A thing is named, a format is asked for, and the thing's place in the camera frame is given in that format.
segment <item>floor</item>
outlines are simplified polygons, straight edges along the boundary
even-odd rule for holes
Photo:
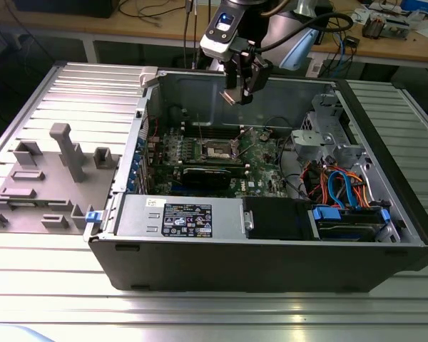
[[[50,69],[52,61],[29,36],[20,38],[22,49],[6,49],[0,54],[0,135],[13,120],[36,86]],[[86,62],[80,41],[63,38],[37,37],[37,41],[58,61]],[[139,46],[127,43],[99,42],[98,53],[102,63],[152,65],[166,68],[183,67],[183,51],[171,46]],[[298,71],[277,71],[304,76],[309,60]],[[359,79],[364,64],[353,63],[339,72],[338,78]],[[377,80],[389,72],[389,67],[375,65],[363,78]],[[428,109],[428,72],[417,68],[399,68],[392,82],[401,83],[417,102]]]

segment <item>blue box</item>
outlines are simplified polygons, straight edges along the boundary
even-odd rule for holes
[[[422,11],[428,12],[428,0],[403,0],[401,2],[401,8],[405,11],[416,11],[421,9]]]

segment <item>screw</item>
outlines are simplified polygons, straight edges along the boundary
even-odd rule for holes
[[[245,230],[252,230],[252,222],[244,222]]]

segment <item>blue cable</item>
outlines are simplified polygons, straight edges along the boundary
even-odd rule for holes
[[[333,74],[331,75],[331,77],[335,77],[337,75],[337,73],[339,72],[340,66],[344,63],[342,61],[342,57],[344,57],[344,52],[345,52],[345,50],[344,50],[344,43],[342,42],[341,36],[339,34],[337,34],[337,33],[334,33],[334,35],[336,35],[336,37],[340,40],[341,57],[340,57],[340,62],[336,66],[336,69],[335,69],[335,71],[333,71]]]
[[[336,198],[335,196],[335,191],[333,190],[333,182],[335,181],[335,177],[337,174],[340,174],[344,177],[344,181],[345,181],[345,192],[347,193],[347,198],[349,200],[350,206],[352,208],[355,209],[359,209],[360,207],[357,204],[357,199],[355,198],[355,196],[352,194],[352,188],[350,186],[350,179],[349,177],[345,174],[345,172],[342,171],[334,171],[331,175],[330,178],[328,178],[328,193],[330,194],[330,197],[333,198],[333,200],[338,203],[338,205],[341,207],[341,209],[344,209],[344,203],[342,203],[341,201],[338,200],[338,198]]]

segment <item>white label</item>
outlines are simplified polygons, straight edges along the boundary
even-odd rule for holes
[[[147,207],[163,208],[165,206],[165,203],[166,199],[164,198],[148,198],[146,200]]]

